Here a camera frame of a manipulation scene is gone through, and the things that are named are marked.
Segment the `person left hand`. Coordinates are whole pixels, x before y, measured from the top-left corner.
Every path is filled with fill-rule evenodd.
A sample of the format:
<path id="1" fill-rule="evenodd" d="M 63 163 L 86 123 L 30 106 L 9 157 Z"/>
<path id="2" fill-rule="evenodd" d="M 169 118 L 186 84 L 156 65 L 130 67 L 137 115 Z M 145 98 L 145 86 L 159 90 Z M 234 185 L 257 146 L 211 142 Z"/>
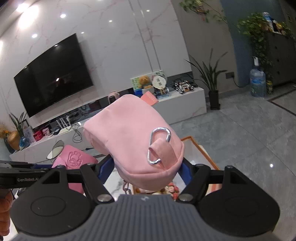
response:
<path id="1" fill-rule="evenodd" d="M 7 236 L 10 233 L 10 214 L 13 202 L 13 195 L 9 191 L 4 198 L 1 198 L 0 204 L 0 233 L 2 237 Z"/>

